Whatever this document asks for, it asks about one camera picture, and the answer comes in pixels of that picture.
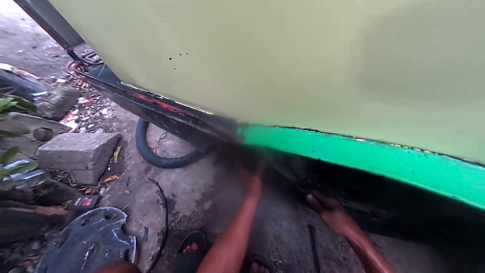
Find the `stone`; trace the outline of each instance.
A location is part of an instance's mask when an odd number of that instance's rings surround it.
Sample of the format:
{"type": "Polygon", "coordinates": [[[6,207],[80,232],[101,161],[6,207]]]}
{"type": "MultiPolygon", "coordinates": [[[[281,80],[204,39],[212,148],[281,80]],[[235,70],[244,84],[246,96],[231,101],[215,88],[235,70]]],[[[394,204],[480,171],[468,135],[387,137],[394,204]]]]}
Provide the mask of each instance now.
{"type": "Polygon", "coordinates": [[[61,87],[49,91],[41,100],[34,102],[39,116],[60,121],[66,116],[71,107],[78,102],[79,91],[72,87],[61,87]]]}
{"type": "Polygon", "coordinates": [[[31,133],[37,128],[48,128],[48,129],[51,129],[54,132],[54,135],[56,136],[58,134],[66,133],[66,132],[69,132],[69,130],[71,130],[70,127],[65,126],[64,124],[61,124],[59,122],[44,119],[41,117],[31,116],[27,114],[11,112],[11,113],[8,113],[8,117],[25,124],[31,133]]]}
{"type": "Polygon", "coordinates": [[[80,184],[96,185],[120,138],[111,133],[65,133],[37,150],[43,169],[70,170],[80,184]]]}

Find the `dry leaf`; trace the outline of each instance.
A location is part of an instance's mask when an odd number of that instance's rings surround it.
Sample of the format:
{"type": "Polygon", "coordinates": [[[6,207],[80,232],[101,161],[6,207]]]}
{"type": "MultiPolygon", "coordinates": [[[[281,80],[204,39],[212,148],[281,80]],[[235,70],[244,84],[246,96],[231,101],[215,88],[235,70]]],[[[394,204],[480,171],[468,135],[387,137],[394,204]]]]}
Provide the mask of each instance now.
{"type": "Polygon", "coordinates": [[[118,179],[120,179],[119,176],[115,174],[103,180],[103,183],[109,182],[111,180],[118,180],[118,179]]]}
{"type": "Polygon", "coordinates": [[[116,151],[114,151],[114,154],[113,154],[113,160],[116,162],[118,161],[118,155],[120,154],[120,151],[121,151],[121,148],[123,146],[118,146],[118,148],[116,148],[116,151]]]}

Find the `rubber tire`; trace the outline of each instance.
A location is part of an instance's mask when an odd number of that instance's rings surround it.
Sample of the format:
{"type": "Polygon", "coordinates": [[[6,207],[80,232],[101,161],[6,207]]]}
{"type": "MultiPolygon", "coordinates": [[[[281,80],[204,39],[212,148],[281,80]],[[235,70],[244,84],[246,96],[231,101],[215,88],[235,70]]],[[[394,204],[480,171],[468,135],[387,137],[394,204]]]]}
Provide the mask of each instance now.
{"type": "Polygon", "coordinates": [[[156,155],[148,146],[146,140],[146,130],[150,123],[142,118],[138,120],[135,132],[136,148],[143,159],[151,165],[164,169],[177,169],[188,166],[206,155],[205,152],[195,150],[188,155],[181,157],[163,157],[156,155]]]}

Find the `metal plate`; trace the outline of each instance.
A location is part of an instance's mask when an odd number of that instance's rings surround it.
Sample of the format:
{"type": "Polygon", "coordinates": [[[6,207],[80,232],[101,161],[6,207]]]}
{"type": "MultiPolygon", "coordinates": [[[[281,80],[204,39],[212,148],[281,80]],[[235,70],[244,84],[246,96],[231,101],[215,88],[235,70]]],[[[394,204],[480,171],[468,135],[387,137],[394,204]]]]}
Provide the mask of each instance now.
{"type": "Polygon", "coordinates": [[[135,236],[123,233],[127,215],[100,207],[76,218],[59,233],[39,262],[38,273],[90,273],[115,260],[135,262],[135,236]]]}

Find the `concrete block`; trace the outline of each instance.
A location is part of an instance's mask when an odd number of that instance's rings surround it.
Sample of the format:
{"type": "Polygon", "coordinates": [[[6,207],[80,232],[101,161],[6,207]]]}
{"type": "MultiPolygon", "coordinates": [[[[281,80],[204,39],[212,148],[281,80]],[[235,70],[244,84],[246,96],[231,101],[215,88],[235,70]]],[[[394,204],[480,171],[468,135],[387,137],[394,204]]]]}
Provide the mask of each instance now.
{"type": "Polygon", "coordinates": [[[119,134],[66,133],[37,150],[44,169],[70,170],[77,183],[97,184],[120,138],[119,134]]]}
{"type": "Polygon", "coordinates": [[[31,133],[37,128],[49,128],[54,132],[55,135],[66,133],[71,130],[71,127],[65,126],[64,124],[58,123],[56,121],[27,114],[11,112],[8,113],[8,117],[25,124],[31,133]]]}

